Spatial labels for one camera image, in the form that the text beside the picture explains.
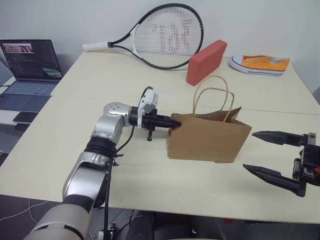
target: laptop keyboard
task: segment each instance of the laptop keyboard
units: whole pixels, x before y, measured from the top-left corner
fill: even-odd
[[[16,81],[5,91],[5,93],[50,96],[55,86],[55,84]]]

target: laptop screen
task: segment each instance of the laptop screen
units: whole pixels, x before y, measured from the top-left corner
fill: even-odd
[[[58,82],[62,78],[51,40],[0,40],[0,46],[17,80]]]

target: paper bag handle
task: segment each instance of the paper bag handle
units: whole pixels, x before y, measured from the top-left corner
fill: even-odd
[[[195,90],[195,93],[194,93],[194,96],[193,96],[193,108],[195,107],[195,99],[196,99],[196,95],[197,95],[197,91],[199,90],[200,86],[209,78],[212,78],[212,77],[216,77],[216,78],[219,78],[221,79],[222,81],[224,81],[224,84],[225,84],[225,89],[227,91],[228,90],[228,84],[227,84],[227,81],[222,77],[222,76],[218,76],[218,75],[210,75],[210,76],[207,76],[206,78],[204,78],[203,80],[201,80],[198,84],[198,86],[196,87],[196,90]],[[225,99],[224,99],[224,103],[220,109],[220,111],[222,111],[222,109],[224,109],[225,107],[225,104],[227,102],[227,99],[228,99],[228,92],[225,93]]]
[[[223,122],[225,122],[227,120],[230,112],[231,112],[232,106],[234,105],[235,95],[230,91],[227,91],[227,90],[224,90],[224,89],[220,89],[220,88],[216,88],[216,87],[208,87],[208,88],[203,89],[199,93],[199,96],[197,97],[196,102],[195,102],[195,98],[196,98],[197,91],[195,91],[194,96],[193,96],[193,102],[195,102],[195,104],[193,105],[192,117],[196,117],[196,108],[197,108],[197,104],[198,104],[199,98],[200,98],[201,94],[206,90],[218,90],[218,91],[226,92],[226,94],[231,94],[232,95],[232,102],[231,102],[229,111],[228,111],[228,113],[225,115],[225,117],[223,119]]]

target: white wall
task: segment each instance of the white wall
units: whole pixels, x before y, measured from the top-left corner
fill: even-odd
[[[202,47],[221,39],[228,43],[227,57],[288,56],[312,92],[320,86],[319,0],[171,1],[199,13],[204,25]],[[147,11],[169,2],[0,0],[0,38],[52,39],[66,72],[81,54],[83,43],[117,40]]]

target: tennis racket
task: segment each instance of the tennis racket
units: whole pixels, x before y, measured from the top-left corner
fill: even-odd
[[[117,45],[131,37],[133,50]],[[169,3],[144,15],[130,32],[117,41],[84,44],[83,50],[121,48],[156,69],[169,70],[188,63],[204,39],[199,14],[190,6]]]

